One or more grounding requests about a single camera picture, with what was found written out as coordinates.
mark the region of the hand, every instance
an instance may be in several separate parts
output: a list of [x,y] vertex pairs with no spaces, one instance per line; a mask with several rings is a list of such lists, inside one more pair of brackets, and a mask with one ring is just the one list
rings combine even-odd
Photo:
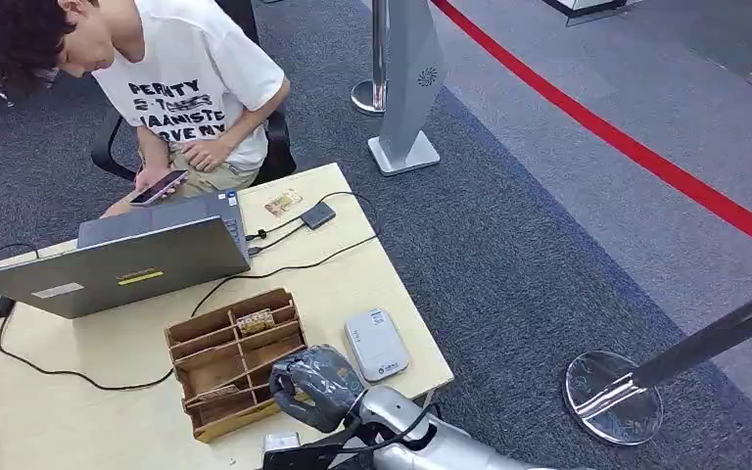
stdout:
[[[139,194],[145,191],[158,183],[161,179],[165,178],[170,172],[171,168],[169,167],[144,167],[134,178],[134,192]],[[167,191],[165,191],[162,197],[167,198],[170,194],[173,194],[178,184],[180,184],[179,181],[174,183]]]
[[206,173],[226,162],[232,152],[232,149],[220,139],[195,140],[180,146],[189,166]]
[[[295,399],[296,388],[315,404]],[[275,362],[269,391],[284,412],[321,432],[332,433],[364,392],[364,384],[338,351],[320,345]]]

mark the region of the stanchion base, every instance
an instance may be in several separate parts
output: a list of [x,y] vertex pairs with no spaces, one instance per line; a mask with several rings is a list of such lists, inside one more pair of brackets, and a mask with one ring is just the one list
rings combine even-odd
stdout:
[[[388,82],[385,82],[386,96],[388,93],[387,89]],[[386,103],[381,103],[379,106],[373,104],[373,80],[364,80],[354,86],[351,91],[351,100],[355,110],[364,115],[381,116],[385,113]]]
[[413,142],[410,152],[407,153],[407,157],[400,162],[388,160],[388,156],[382,150],[382,144],[379,143],[379,137],[368,139],[367,146],[370,147],[370,153],[373,154],[376,164],[379,165],[379,170],[385,176],[404,173],[440,162],[440,154],[437,153],[437,149],[431,145],[431,141],[421,130],[416,134],[416,140]]
[[583,419],[576,408],[634,368],[626,357],[593,351],[579,355],[566,369],[563,399],[570,413],[584,429],[611,444],[638,446],[655,436],[664,417],[658,390],[644,390],[590,419]]

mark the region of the yellow sticker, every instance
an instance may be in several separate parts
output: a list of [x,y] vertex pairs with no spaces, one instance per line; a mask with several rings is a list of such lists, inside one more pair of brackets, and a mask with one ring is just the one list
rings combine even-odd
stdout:
[[163,275],[162,271],[154,271],[154,272],[149,272],[148,274],[143,274],[141,276],[130,277],[130,278],[125,279],[123,281],[117,282],[117,284],[119,284],[120,286],[124,286],[126,284],[133,284],[135,282],[140,282],[140,281],[144,281],[146,279],[152,279],[152,278],[155,278],[155,277],[160,277],[162,275]]

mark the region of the printed text on t-shirt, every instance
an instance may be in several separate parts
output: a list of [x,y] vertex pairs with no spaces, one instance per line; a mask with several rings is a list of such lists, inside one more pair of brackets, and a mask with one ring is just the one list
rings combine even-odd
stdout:
[[128,83],[137,111],[153,112],[140,116],[140,122],[163,140],[183,142],[215,137],[226,130],[221,110],[213,107],[212,97],[200,92],[198,80],[165,83]]

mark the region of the curly dark hair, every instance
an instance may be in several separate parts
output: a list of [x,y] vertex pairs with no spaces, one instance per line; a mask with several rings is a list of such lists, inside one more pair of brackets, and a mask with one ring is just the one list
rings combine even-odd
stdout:
[[56,66],[74,28],[57,0],[0,0],[0,77],[21,87],[38,83],[38,72]]

